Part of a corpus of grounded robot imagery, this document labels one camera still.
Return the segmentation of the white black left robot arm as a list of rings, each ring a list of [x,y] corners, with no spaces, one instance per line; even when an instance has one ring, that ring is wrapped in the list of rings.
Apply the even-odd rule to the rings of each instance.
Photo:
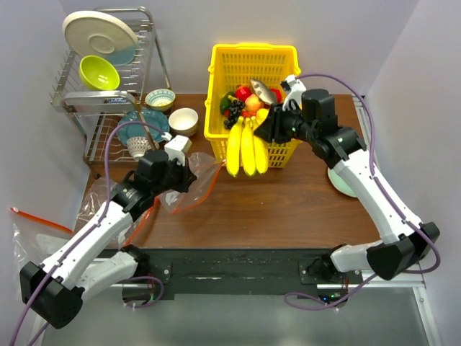
[[[109,188],[108,199],[63,247],[40,264],[28,262],[19,272],[22,300],[56,329],[71,322],[84,301],[113,283],[143,282],[149,274],[146,253],[127,245],[103,263],[92,266],[113,238],[127,231],[163,192],[187,192],[196,176],[186,154],[149,150],[136,170]]]

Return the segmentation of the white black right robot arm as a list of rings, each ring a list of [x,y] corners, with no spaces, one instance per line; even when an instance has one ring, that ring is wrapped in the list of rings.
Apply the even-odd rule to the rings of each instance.
[[[268,143],[309,143],[352,189],[378,230],[379,241],[333,250],[321,265],[325,281],[337,283],[352,270],[371,270],[391,280],[424,258],[439,238],[436,224],[424,223],[396,195],[373,163],[364,139],[355,129],[338,124],[334,97],[325,89],[303,92],[300,101],[288,98],[271,105],[255,134]]]

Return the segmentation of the clear zip top bag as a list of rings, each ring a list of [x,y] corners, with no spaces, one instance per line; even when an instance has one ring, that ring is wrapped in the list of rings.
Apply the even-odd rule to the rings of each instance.
[[[173,215],[192,209],[204,202],[212,192],[219,172],[224,166],[225,160],[217,160],[202,152],[192,153],[189,156],[189,168],[197,179],[189,187],[189,192],[172,190],[156,197],[153,205],[142,214],[139,221],[135,222],[136,227],[125,241],[124,246],[132,244],[158,205],[162,205],[169,214]]]

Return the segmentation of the yellow toy banana bunch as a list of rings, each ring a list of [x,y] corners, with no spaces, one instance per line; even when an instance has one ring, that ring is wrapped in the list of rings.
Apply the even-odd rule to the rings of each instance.
[[[254,134],[259,124],[253,118],[239,116],[231,127],[225,154],[226,169],[236,177],[240,168],[252,177],[265,174],[269,169],[268,143]]]

